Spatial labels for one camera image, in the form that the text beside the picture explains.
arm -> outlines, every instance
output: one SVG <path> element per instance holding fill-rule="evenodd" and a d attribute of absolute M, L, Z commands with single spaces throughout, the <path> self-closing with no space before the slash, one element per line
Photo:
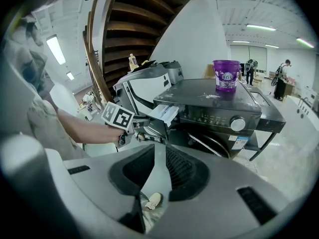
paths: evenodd
<path fill-rule="evenodd" d="M 83 121 L 60 109 L 50 94 L 45 98 L 55 109 L 58 118 L 67 134 L 78 143 L 108 143 L 119 141 L 124 130 L 95 122 Z"/>

ceiling light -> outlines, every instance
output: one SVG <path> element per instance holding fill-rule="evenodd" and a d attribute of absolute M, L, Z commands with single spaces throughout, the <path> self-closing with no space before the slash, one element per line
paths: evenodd
<path fill-rule="evenodd" d="M 278 49 L 278 48 L 279 48 L 279 47 L 277 47 L 277 46 L 268 45 L 268 44 L 265 44 L 265 46 L 272 47 L 272 48 L 276 48 L 276 49 Z"/>
<path fill-rule="evenodd" d="M 60 65 L 65 63 L 65 58 L 63 56 L 62 50 L 60 48 L 57 35 L 50 36 L 47 38 L 46 43 L 48 44 L 51 52 L 53 53 L 55 59 Z"/>
<path fill-rule="evenodd" d="M 70 80 L 74 80 L 74 76 L 71 72 L 66 73 L 66 76 L 69 77 Z"/>
<path fill-rule="evenodd" d="M 307 45 L 310 48 L 314 48 L 314 46 L 312 44 L 306 42 L 305 40 L 302 40 L 301 38 L 297 38 L 297 41 Z"/>
<path fill-rule="evenodd" d="M 273 27 L 267 27 L 267 26 L 257 26 L 257 25 L 250 25 L 250 24 L 248 24 L 247 27 L 254 27 L 254 28 L 260 28 L 260 29 L 269 30 L 269 31 L 276 31 L 275 28 L 273 28 Z"/>

white floor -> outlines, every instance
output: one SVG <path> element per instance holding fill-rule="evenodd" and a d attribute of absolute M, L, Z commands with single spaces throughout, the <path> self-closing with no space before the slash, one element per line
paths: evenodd
<path fill-rule="evenodd" d="M 260 85 L 260 88 L 271 102 L 280 111 L 282 102 L 273 98 L 274 88 L 270 85 L 270 80 L 265 79 Z M 95 115 L 93 121 L 103 123 L 99 115 Z M 256 131 L 259 146 L 261 146 L 270 133 Z M 120 151 L 136 147 L 140 144 L 152 144 L 151 141 L 138 142 L 132 139 L 131 143 Z M 169 173 L 165 165 L 165 148 L 164 145 L 155 143 L 156 157 L 155 167 L 146 182 L 143 193 L 148 197 L 154 192 L 160 192 L 164 198 L 171 190 Z M 110 144 L 87 144 L 85 151 L 91 156 L 100 156 L 108 153 L 113 153 L 114 145 Z M 277 134 L 273 141 L 266 149 L 252 162 L 248 159 L 254 155 L 254 151 L 241 150 L 235 161 L 245 165 L 248 169 L 257 173 L 261 178 L 278 188 L 290 201 L 293 201 L 311 190 L 315 178 L 318 175 L 319 168 L 319 151 L 318 147 L 315 152 L 311 151 L 305 154 L 299 147 L 294 145 L 294 142 L 289 141 L 284 135 Z"/>

wooden stair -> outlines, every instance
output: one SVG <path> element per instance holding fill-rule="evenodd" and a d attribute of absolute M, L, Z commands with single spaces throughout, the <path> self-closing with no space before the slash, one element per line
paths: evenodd
<path fill-rule="evenodd" d="M 98 47 L 106 92 L 114 96 L 113 85 L 130 70 L 131 53 L 139 64 L 150 58 L 169 24 L 188 1 L 106 0 L 100 31 L 102 47 Z"/>

purple tub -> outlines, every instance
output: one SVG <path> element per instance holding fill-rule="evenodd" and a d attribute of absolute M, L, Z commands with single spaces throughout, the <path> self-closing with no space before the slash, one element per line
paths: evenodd
<path fill-rule="evenodd" d="M 216 89 L 235 91 L 241 71 L 240 62 L 234 60 L 214 60 Z"/>

